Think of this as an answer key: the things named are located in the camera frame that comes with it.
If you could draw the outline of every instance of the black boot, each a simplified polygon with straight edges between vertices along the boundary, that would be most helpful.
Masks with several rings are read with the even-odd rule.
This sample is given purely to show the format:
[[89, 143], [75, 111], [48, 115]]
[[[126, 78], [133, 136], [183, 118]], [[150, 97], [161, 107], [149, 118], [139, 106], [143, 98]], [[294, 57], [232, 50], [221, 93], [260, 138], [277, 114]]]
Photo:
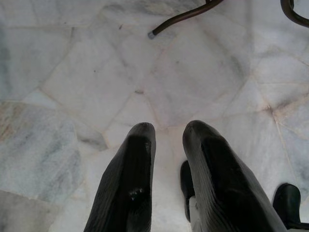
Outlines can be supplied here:
[[300, 222], [300, 192], [296, 186], [287, 183], [281, 185], [276, 191], [273, 206], [288, 230], [309, 230], [308, 223]]
[[185, 161], [180, 169], [180, 185], [184, 195], [184, 212], [190, 221], [189, 200], [195, 196], [189, 162]]

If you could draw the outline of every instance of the floor tile grout line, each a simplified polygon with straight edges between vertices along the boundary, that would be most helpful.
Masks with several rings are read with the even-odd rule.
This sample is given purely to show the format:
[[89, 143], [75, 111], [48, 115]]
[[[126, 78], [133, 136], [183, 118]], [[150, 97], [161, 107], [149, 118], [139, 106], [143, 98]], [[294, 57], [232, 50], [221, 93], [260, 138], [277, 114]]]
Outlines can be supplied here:
[[48, 77], [45, 81], [43, 81], [42, 83], [40, 83], [39, 88], [40, 88], [41, 90], [43, 90], [43, 86], [45, 85], [45, 83], [46, 83], [50, 78], [53, 77], [54, 72], [55, 72], [55, 70], [57, 69], [57, 67], [69, 56], [70, 52], [72, 51], [72, 49], [73, 49], [73, 47], [74, 47], [74, 43], [73, 43], [74, 31], [75, 31], [74, 27], [71, 27], [71, 30], [70, 30], [70, 38], [69, 38], [69, 40], [68, 40], [68, 45], [67, 45], [67, 47], [66, 47], [66, 52], [64, 53], [63, 57], [60, 59], [60, 61], [58, 62], [58, 64], [56, 64], [56, 65], [54, 66], [54, 68], [50, 71], [49, 77]]
[[268, 109], [270, 109], [271, 107], [270, 107], [270, 104], [268, 102], [268, 99], [267, 99], [267, 97], [264, 96], [263, 92], [261, 91], [260, 86], [259, 86], [259, 84], [256, 80], [254, 73], [252, 73], [252, 79], [254, 81], [254, 84], [255, 84], [257, 90], [259, 91], [260, 95], [262, 96], [263, 100], [266, 102]]
[[224, 109], [222, 115], [226, 115], [226, 112], [229, 108], [229, 106], [232, 104], [232, 102], [236, 99], [236, 97], [241, 93], [241, 91], [244, 89], [245, 85], [248, 83], [248, 81], [250, 80], [250, 76], [249, 78], [245, 81], [245, 83], [242, 84], [242, 86], [240, 86], [239, 90], [236, 92], [236, 94], [234, 95], [234, 97], [232, 97], [232, 100], [227, 104], [226, 109]]
[[294, 169], [293, 169], [293, 166], [292, 166], [292, 163], [291, 163], [289, 154], [288, 154], [288, 152], [287, 152], [287, 150], [286, 150], [286, 144], [285, 144], [284, 138], [283, 138], [283, 136], [282, 136], [281, 130], [280, 130], [280, 128], [279, 128], [278, 122], [276, 121], [276, 118], [275, 118], [275, 117], [273, 117], [273, 118], [274, 118], [274, 120], [275, 120], [275, 122], [276, 122], [277, 132], [278, 132], [278, 134], [279, 134], [279, 137], [280, 137], [280, 140], [281, 140], [281, 144], [282, 144], [283, 149], [284, 149], [285, 158], [286, 158], [287, 161], [288, 161], [288, 164], [289, 164], [289, 167], [290, 167], [290, 169], [291, 169], [291, 171], [292, 171], [292, 175], [293, 175], [293, 177], [294, 177], [294, 179], [295, 179], [295, 182], [296, 182], [296, 184], [299, 186], [298, 179], [297, 179], [296, 174], [295, 174], [295, 171], [294, 171]]
[[282, 127], [286, 128], [287, 130], [289, 130], [290, 132], [292, 132], [293, 134], [295, 134], [297, 137], [299, 137], [300, 139], [302, 140], [309, 140], [309, 138], [306, 138], [304, 136], [302, 136], [301, 134], [299, 134], [298, 132], [296, 132], [293, 128], [281, 123], [281, 122], [278, 122], [278, 124], [280, 124]]

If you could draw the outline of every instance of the white marble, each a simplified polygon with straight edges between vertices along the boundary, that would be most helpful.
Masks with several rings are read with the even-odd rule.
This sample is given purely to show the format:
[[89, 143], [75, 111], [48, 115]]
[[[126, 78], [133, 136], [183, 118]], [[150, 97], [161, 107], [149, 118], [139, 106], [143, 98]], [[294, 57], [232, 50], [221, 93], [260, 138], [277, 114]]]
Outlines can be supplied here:
[[81, 182], [73, 123], [63, 114], [22, 103], [0, 104], [0, 189], [52, 203]]
[[269, 49], [265, 38], [218, 14], [215, 9], [197, 17], [197, 22], [199, 28], [216, 41], [220, 50], [244, 76], [251, 74]]
[[281, 108], [309, 93], [309, 84], [259, 84], [259, 89], [271, 108]]
[[74, 114], [70, 114], [69, 112], [67, 112], [58, 102], [49, 98], [45, 93], [43, 93], [39, 89], [36, 89], [30, 94], [28, 94], [22, 100], [22, 102], [65, 112], [74, 123], [76, 136], [78, 141], [82, 143], [81, 146], [83, 147], [87, 146], [90, 149], [96, 151], [102, 151], [107, 148], [107, 145], [101, 133], [97, 132], [95, 129], [83, 123]]
[[167, 130], [156, 133], [156, 154], [153, 177], [154, 232], [189, 232], [191, 227], [184, 214], [184, 198], [180, 188], [182, 159], [173, 153]]
[[253, 171], [270, 200], [285, 182], [296, 184], [276, 122], [269, 110], [205, 120]]
[[228, 105], [224, 116], [258, 112], [269, 108], [254, 78], [250, 78]]
[[275, 111], [276, 120], [293, 130], [300, 138], [309, 140], [309, 96]]
[[263, 84], [309, 84], [309, 66], [276, 47], [270, 47], [254, 70], [254, 76], [258, 83]]
[[68, 198], [60, 209], [48, 232], [83, 231], [90, 215], [91, 205], [87, 198], [85, 183]]
[[301, 222], [309, 223], [309, 201], [300, 205], [299, 216]]
[[57, 110], [61, 106], [55, 102], [53, 99], [49, 98], [39, 89], [35, 89], [30, 94], [28, 94], [23, 100], [23, 103], [46, 107], [47, 109]]
[[1, 232], [48, 232], [58, 207], [0, 190]]
[[37, 25], [31, 0], [2, 0], [0, 4], [0, 25], [7, 27]]
[[117, 24], [79, 29], [76, 43], [43, 90], [102, 132], [149, 72], [158, 51]]
[[296, 56], [302, 55], [308, 45], [308, 29], [289, 20], [281, 9], [280, 1], [224, 1], [215, 11], [244, 26], [249, 33], [258, 33], [269, 43]]
[[185, 160], [187, 160], [187, 157], [183, 149], [183, 132], [184, 132], [185, 127], [186, 127], [186, 124], [183, 124], [181, 126], [170, 127], [168, 129], [169, 130], [169, 142], [173, 149], [175, 159], [178, 160], [178, 162], [181, 164]]
[[155, 129], [158, 128], [153, 110], [144, 94], [133, 93], [104, 132], [109, 146], [115, 147], [122, 144], [129, 130], [140, 122], [149, 122]]
[[0, 27], [0, 100], [21, 100], [65, 55], [71, 29]]
[[236, 62], [191, 21], [143, 82], [159, 123], [179, 125], [213, 101], [232, 100], [247, 79]]

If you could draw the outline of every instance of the marble floor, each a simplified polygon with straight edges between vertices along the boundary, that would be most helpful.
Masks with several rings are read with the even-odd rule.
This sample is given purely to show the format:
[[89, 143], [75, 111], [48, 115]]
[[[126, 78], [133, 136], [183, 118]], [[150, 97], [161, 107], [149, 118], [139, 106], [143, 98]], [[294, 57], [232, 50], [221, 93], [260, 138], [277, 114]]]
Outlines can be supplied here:
[[[309, 222], [309, 29], [278, 0], [0, 2], [0, 231], [82, 232], [129, 129], [156, 129], [153, 232], [189, 232], [179, 169], [192, 119], [214, 126], [269, 199], [299, 187]], [[295, 1], [309, 17], [309, 1]]]

